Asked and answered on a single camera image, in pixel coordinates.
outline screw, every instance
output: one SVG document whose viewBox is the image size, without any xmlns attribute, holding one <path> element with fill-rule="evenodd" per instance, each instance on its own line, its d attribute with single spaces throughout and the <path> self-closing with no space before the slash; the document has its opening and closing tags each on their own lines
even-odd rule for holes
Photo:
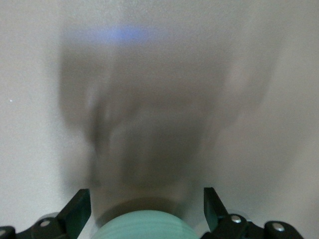
<svg viewBox="0 0 319 239">
<path fill-rule="evenodd" d="M 40 226 L 41 227 L 46 227 L 47 225 L 50 224 L 50 221 L 49 220 L 44 220 L 42 223 L 40 223 Z"/>
<path fill-rule="evenodd" d="M 231 216 L 231 220 L 232 220 L 233 222 L 235 222 L 235 223 L 241 223 L 241 219 L 240 219 L 240 217 L 237 216 L 237 215 L 232 215 L 232 216 Z"/>
<path fill-rule="evenodd" d="M 280 223 L 273 223 L 273 227 L 275 230 L 279 232 L 283 232 L 285 230 L 284 226 L 281 225 Z"/>
</svg>

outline black bracket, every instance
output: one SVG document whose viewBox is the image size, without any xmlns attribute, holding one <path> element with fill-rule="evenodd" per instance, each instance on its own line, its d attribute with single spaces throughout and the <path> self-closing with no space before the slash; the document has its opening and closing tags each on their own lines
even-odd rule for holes
<svg viewBox="0 0 319 239">
<path fill-rule="evenodd" d="M 14 227 L 0 227 L 0 239 L 76 239 L 90 216 L 90 191 L 81 189 L 55 218 L 44 218 L 18 234 Z"/>
<path fill-rule="evenodd" d="M 261 228 L 241 215 L 228 214 L 213 188 L 204 188 L 204 213 L 210 232 L 201 239 L 304 239 L 284 222 L 267 222 Z"/>
</svg>

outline green ball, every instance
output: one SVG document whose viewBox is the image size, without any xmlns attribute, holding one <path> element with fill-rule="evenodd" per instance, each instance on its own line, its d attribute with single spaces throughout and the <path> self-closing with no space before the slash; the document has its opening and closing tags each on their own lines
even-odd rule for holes
<svg viewBox="0 0 319 239">
<path fill-rule="evenodd" d="M 93 239 L 198 239 L 184 221 L 160 211 L 136 211 L 102 226 Z"/>
</svg>

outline metal bolt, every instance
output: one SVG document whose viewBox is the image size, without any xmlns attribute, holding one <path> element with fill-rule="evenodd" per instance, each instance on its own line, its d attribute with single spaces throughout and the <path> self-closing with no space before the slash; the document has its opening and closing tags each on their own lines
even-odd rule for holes
<svg viewBox="0 0 319 239">
<path fill-rule="evenodd" d="M 50 224 L 50 221 L 49 220 L 45 220 L 45 221 L 43 221 L 42 223 L 40 223 L 40 226 L 41 227 L 46 227 L 47 225 L 49 225 Z"/>
<path fill-rule="evenodd" d="M 240 217 L 237 216 L 237 215 L 232 215 L 232 216 L 231 216 L 231 220 L 232 220 L 233 222 L 235 222 L 235 223 L 241 223 L 241 219 L 240 219 Z"/>
<path fill-rule="evenodd" d="M 283 232 L 285 230 L 284 226 L 281 225 L 280 223 L 273 223 L 273 227 L 275 230 L 279 232 Z"/>
</svg>

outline round green object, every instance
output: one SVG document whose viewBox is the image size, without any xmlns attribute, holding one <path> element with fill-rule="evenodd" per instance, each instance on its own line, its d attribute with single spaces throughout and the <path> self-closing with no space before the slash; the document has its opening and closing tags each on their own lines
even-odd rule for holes
<svg viewBox="0 0 319 239">
<path fill-rule="evenodd" d="M 183 220 L 160 211 L 136 211 L 102 226 L 92 239 L 198 239 Z"/>
</svg>

